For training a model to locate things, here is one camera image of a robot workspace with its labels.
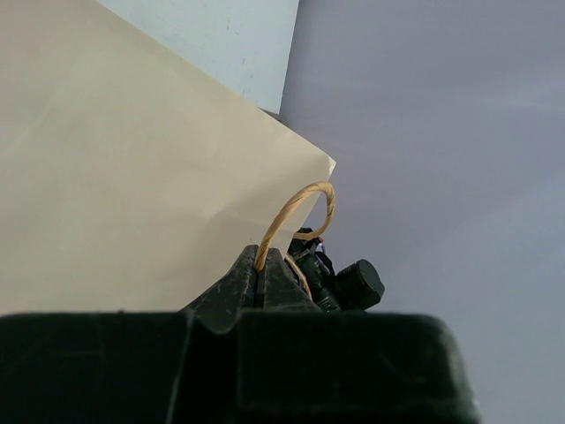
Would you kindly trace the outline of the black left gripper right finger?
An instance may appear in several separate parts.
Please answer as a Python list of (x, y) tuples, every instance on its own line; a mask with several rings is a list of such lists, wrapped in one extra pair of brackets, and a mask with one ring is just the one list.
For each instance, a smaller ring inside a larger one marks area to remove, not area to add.
[(247, 310), (237, 320), (241, 423), (478, 423), (448, 326), (422, 314)]

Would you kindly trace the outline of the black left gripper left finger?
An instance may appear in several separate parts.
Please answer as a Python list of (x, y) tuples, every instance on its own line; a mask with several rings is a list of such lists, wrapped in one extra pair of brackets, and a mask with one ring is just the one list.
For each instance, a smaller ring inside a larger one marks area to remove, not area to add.
[(4, 316), (2, 422), (222, 422), (235, 385), (230, 333), (257, 282), (252, 254), (177, 312)]

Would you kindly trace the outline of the beige paper bag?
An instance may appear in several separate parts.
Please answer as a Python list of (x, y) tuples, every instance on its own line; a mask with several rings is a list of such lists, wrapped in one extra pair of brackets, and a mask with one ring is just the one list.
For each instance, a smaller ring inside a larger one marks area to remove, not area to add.
[(335, 161), (95, 1), (1, 4), (1, 311), (179, 309)]

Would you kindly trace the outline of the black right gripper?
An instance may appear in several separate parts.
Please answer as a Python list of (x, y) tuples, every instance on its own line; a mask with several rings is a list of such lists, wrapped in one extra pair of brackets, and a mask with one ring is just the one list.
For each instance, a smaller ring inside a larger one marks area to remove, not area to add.
[(325, 312), (339, 311), (339, 302), (332, 292), (335, 271), (326, 255), (322, 237), (309, 240), (294, 238), (287, 255), (295, 266), (293, 272), (299, 284), (318, 308)]

